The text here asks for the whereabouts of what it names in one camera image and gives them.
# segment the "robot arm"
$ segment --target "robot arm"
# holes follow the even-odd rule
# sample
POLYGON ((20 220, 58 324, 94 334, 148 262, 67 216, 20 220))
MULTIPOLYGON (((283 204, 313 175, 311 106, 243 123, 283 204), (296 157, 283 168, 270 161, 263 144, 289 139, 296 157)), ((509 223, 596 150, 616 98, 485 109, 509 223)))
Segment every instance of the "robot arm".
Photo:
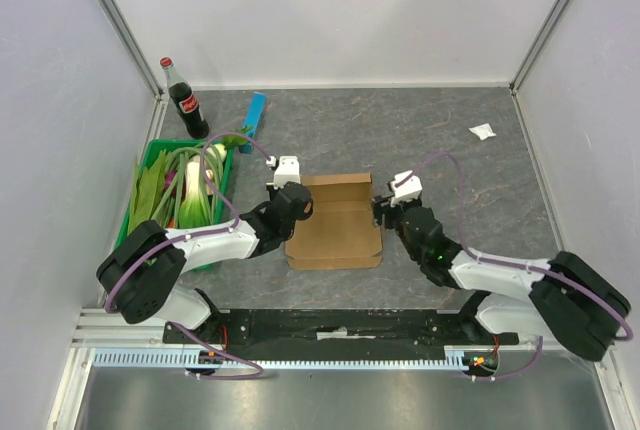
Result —
POLYGON ((422 186, 409 172, 389 182, 388 197, 374 197, 376 222, 394 229, 409 257, 438 286, 487 292, 476 321, 491 333, 525 333, 553 337, 567 350, 599 361, 620 325, 600 305, 582 293, 527 268, 564 275, 588 288, 622 317, 631 309, 620 292, 578 256, 560 252, 553 259, 520 260, 497 257, 463 247, 444 235, 430 208, 422 207, 422 186), (519 268, 510 268, 509 263, 519 268))
POLYGON ((230 222, 198 229, 163 229, 149 220, 139 225, 100 265, 97 277, 109 293, 142 255, 165 244, 124 283, 114 303, 129 324, 155 316, 195 329, 218 313, 207 296, 176 284, 180 274, 202 265, 254 258, 275 250, 293 236, 295 222, 313 213, 309 190, 301 185, 296 157, 281 157, 269 201, 230 222), (204 236, 191 238, 198 232, 204 236))

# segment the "black mounting plate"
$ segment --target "black mounting plate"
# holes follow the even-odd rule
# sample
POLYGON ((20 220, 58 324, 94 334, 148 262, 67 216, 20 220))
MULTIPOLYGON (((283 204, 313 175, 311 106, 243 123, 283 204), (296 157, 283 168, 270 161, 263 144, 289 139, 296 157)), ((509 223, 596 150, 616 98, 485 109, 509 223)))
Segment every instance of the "black mounting plate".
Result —
MULTIPOLYGON (((446 345, 494 344, 492 334, 464 315, 437 310, 221 310, 195 333, 219 344, 222 325, 229 353, 250 360, 442 359, 446 345), (375 338, 318 340, 318 332, 343 327, 348 335, 375 338)), ((170 323, 162 341, 193 343, 170 323)), ((515 333, 500 335, 503 346, 518 343, 515 333)))

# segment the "white wall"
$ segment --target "white wall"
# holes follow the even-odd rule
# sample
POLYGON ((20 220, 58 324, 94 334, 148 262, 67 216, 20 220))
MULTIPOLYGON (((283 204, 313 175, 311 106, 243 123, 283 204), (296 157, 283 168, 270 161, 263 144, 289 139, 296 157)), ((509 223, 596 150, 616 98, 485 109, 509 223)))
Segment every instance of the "white wall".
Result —
MULTIPOLYGON (((520 99, 566 245, 631 301, 640 335, 640 5, 574 0, 520 99)), ((620 344, 640 398, 640 337, 620 344)))
POLYGON ((117 0, 197 86, 508 82, 554 0, 117 0))
POLYGON ((0 0, 0 427, 46 424, 152 97, 97 0, 0 0))

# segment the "coca-cola bottle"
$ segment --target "coca-cola bottle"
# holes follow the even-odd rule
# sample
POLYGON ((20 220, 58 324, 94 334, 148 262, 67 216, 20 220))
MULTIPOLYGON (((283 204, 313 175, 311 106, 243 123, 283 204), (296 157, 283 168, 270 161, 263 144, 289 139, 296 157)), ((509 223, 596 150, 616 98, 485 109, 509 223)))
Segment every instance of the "coca-cola bottle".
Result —
POLYGON ((173 67, 173 62, 169 57, 160 60, 160 65, 167 76, 167 87, 169 96, 176 105, 178 115, 187 126, 187 132, 191 138, 200 140, 209 135, 209 124, 202 117, 200 103, 191 90, 191 86, 182 78, 182 75, 173 67))

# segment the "box flap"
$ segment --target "box flap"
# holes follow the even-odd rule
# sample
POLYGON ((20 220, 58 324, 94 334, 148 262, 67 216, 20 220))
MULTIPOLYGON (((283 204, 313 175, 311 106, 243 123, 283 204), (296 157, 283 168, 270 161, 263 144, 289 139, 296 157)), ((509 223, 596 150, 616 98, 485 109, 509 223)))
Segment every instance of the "box flap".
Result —
POLYGON ((380 264, 382 237, 373 225, 371 174, 303 177, 313 215, 297 222, 285 245, 297 270, 371 268, 380 264))

